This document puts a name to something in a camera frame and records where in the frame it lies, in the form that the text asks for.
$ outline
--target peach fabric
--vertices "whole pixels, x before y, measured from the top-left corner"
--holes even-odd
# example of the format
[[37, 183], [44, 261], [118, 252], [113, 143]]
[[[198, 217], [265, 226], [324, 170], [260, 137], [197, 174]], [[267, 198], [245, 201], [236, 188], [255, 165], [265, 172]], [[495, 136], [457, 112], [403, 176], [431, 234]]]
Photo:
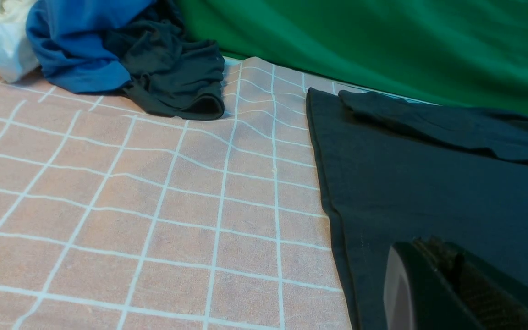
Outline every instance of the peach fabric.
[[247, 59], [199, 122], [0, 80], [0, 329], [350, 328], [309, 86]]

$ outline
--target pile of clothes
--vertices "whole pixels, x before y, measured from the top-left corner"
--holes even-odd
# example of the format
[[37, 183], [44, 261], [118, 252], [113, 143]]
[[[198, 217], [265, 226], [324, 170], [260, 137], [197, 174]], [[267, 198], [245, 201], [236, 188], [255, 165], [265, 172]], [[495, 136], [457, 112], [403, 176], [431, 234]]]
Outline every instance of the pile of clothes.
[[121, 94], [152, 115], [205, 121], [224, 113], [224, 58], [216, 42], [186, 38], [174, 0], [0, 0], [0, 16], [16, 22], [6, 61], [18, 69], [4, 75], [0, 65], [8, 82], [39, 63], [69, 92]]

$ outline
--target green backdrop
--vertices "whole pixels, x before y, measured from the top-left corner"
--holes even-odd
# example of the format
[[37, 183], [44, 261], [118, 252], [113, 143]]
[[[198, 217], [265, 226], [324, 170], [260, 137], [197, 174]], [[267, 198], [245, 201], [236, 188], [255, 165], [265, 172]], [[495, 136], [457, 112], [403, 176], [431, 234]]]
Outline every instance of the green backdrop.
[[528, 0], [178, 0], [228, 54], [440, 105], [528, 114]]

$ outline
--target blue clothing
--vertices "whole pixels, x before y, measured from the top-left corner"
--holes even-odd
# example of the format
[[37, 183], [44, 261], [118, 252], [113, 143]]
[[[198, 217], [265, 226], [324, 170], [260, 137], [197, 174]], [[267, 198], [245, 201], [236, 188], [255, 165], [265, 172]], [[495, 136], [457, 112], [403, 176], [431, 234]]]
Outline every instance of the blue clothing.
[[27, 38], [44, 77], [73, 93], [106, 92], [130, 73], [105, 48], [101, 32], [119, 29], [154, 0], [38, 0], [27, 17]]

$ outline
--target white fabric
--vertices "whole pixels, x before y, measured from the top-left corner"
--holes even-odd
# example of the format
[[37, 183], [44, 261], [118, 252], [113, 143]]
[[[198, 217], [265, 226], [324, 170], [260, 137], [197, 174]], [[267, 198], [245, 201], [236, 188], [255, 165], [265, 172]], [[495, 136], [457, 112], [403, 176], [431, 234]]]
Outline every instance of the white fabric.
[[0, 0], [0, 76], [16, 82], [38, 67], [26, 37], [28, 12], [37, 0]]

